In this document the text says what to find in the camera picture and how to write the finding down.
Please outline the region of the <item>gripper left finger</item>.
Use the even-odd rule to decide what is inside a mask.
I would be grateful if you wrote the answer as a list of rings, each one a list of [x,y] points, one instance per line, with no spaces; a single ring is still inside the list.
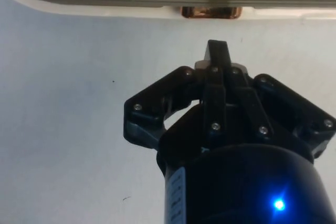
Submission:
[[[124,104],[123,136],[159,153],[199,152],[226,132],[226,42],[209,40],[195,68],[179,67]]]

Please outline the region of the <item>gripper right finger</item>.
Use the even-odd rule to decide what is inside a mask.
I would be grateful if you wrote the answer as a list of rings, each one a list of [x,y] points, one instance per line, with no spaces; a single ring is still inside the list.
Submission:
[[[230,101],[238,105],[249,131],[261,142],[316,159],[335,136],[335,117],[268,74],[251,78],[234,65],[225,41],[218,42],[218,66]]]

